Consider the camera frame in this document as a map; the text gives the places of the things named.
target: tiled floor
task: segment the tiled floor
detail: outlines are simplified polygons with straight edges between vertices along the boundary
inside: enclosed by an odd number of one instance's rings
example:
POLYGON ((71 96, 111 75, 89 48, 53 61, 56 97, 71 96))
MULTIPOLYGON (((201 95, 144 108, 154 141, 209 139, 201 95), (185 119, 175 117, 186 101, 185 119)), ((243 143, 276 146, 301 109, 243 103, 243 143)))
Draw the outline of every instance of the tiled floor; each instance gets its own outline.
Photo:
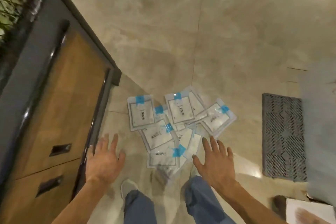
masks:
POLYGON ((126 177, 153 199, 158 223, 194 223, 180 197, 191 163, 163 186, 146 168, 140 135, 130 132, 126 102, 129 96, 153 94, 163 103, 164 94, 190 84, 207 104, 220 97, 238 117, 220 136, 236 154, 238 181, 267 206, 278 194, 302 196, 305 184, 261 175, 261 95, 299 97, 304 70, 333 55, 335 0, 73 1, 123 72, 120 86, 111 90, 102 133, 119 133, 126 164, 90 223, 123 222, 120 184, 126 177))

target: wooden panel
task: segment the wooden panel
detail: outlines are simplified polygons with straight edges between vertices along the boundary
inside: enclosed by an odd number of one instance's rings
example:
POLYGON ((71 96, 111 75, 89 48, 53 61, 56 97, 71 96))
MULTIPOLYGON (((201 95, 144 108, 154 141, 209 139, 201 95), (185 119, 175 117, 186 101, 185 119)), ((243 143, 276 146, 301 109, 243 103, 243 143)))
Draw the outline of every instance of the wooden panel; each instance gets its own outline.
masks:
POLYGON ((77 159, 14 181, 2 203, 0 223, 50 224, 70 202, 80 162, 77 159), (55 178, 61 182, 53 187, 50 181, 55 178))
POLYGON ((82 156, 106 70, 81 35, 70 31, 24 134, 12 178, 82 156), (67 144, 69 152, 50 156, 54 146, 67 144))

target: blue tape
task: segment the blue tape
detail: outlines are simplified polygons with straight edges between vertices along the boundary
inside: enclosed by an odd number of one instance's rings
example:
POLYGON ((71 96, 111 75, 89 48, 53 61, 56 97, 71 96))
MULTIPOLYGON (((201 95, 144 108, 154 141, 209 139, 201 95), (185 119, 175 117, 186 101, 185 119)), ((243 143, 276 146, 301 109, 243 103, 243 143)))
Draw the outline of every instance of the blue tape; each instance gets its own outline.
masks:
POLYGON ((227 107, 226 105, 222 105, 220 107, 221 113, 227 113, 229 110, 230 110, 229 107, 227 107))
POLYGON ((175 94, 174 94, 174 99, 175 99, 175 100, 176 100, 176 99, 182 99, 182 97, 181 97, 181 93, 180 93, 180 92, 175 93, 175 94))
POLYGON ((170 123, 168 123, 167 125, 166 125, 166 132, 167 133, 170 133, 170 131, 173 131, 174 129, 173 129, 173 126, 170 124, 170 123))
POLYGON ((144 104, 145 103, 145 97, 144 96, 136 96, 135 97, 136 104, 144 104))
POLYGON ((186 148, 180 144, 180 146, 178 148, 174 148, 173 151, 174 151, 173 157, 177 158, 183 155, 183 153, 186 151, 186 148))
POLYGON ((159 105, 159 106, 155 107, 155 113, 156 114, 163 114, 163 106, 159 105))

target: drawer handle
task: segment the drawer handle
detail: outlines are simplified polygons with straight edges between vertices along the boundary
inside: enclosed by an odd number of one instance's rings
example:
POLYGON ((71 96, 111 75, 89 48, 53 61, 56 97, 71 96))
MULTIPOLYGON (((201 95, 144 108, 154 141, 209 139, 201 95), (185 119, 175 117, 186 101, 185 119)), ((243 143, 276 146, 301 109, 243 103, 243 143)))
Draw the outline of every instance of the drawer handle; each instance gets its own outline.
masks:
POLYGON ((57 186, 60 186, 60 184, 63 181, 63 175, 60 175, 56 178, 50 179, 46 182, 41 182, 39 189, 37 191, 36 197, 42 195, 43 193, 50 191, 53 188, 56 188, 57 186))
POLYGON ((69 152, 71 150, 71 145, 72 145, 71 143, 62 144, 62 145, 54 145, 53 148, 51 149, 51 153, 49 157, 69 152))

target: gray rubber mat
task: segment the gray rubber mat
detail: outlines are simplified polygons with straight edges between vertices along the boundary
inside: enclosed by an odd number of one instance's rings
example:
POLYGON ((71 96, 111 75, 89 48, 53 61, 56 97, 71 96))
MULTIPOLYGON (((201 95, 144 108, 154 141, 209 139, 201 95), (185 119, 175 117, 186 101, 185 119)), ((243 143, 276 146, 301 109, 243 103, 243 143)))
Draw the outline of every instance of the gray rubber mat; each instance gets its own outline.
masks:
POLYGON ((307 181, 301 99, 262 95, 263 175, 307 181))

